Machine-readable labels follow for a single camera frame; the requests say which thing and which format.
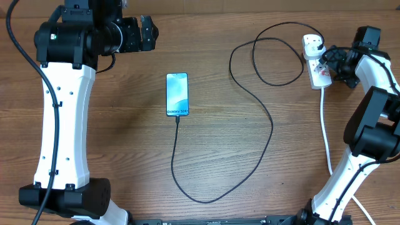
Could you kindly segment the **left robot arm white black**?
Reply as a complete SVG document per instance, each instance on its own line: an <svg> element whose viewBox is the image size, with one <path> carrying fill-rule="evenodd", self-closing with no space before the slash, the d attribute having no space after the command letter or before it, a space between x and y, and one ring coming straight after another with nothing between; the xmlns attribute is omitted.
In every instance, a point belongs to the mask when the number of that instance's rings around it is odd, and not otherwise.
<svg viewBox="0 0 400 225"><path fill-rule="evenodd" d="M90 175L88 107L99 56L152 51L159 31L150 16L124 17L125 1L66 1L34 35L30 63L43 81L41 153L32 184L19 203L75 224L132 224L111 200L106 178Z"/></svg>

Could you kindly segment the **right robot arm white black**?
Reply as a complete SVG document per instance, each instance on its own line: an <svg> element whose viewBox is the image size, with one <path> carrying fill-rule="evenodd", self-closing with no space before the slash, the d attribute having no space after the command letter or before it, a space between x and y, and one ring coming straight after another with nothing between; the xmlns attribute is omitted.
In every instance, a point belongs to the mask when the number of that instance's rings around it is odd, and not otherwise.
<svg viewBox="0 0 400 225"><path fill-rule="evenodd" d="M351 47L324 46L321 35L302 38L303 54L313 89L334 80L350 88L362 85L365 96L348 121L346 149L329 180L306 207L285 224L351 224L343 212L363 181L381 164L399 159L399 85L389 54L379 50L381 30L362 26Z"/></svg>

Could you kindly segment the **blue Galaxy smartphone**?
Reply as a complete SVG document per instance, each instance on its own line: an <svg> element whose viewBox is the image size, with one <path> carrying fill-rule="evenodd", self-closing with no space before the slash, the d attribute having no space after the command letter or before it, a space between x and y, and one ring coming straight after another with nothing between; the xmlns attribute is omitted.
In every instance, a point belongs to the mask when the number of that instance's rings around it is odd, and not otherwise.
<svg viewBox="0 0 400 225"><path fill-rule="evenodd" d="M166 74L166 115L187 116L188 114L188 74L185 72Z"/></svg>

